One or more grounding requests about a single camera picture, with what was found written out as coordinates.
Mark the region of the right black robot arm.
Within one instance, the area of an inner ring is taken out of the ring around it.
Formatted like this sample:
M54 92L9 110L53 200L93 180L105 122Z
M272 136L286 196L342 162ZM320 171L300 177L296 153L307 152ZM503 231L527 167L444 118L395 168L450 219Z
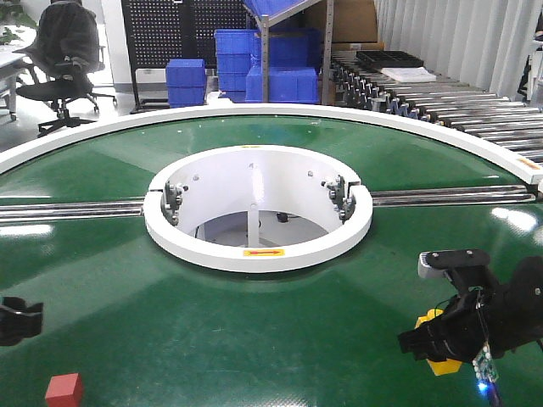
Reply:
M542 338L542 258L522 259L501 284L481 249L419 254L418 275L446 278L457 290L442 314L398 335L400 349L417 360L470 362L487 343L499 359Z

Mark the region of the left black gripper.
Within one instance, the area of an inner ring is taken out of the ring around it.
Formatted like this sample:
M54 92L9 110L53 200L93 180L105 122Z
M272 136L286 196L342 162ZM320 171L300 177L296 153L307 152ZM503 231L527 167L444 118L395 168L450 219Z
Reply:
M42 333L43 303L28 305L19 297L1 298L1 345L14 346Z

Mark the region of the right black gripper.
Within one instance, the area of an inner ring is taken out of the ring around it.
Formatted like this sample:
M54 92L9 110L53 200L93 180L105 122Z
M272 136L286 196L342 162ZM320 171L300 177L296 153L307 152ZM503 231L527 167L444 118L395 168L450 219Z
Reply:
M482 292L456 295L441 315L399 334L400 350L415 360L472 361L489 339L483 310L477 307L486 299Z

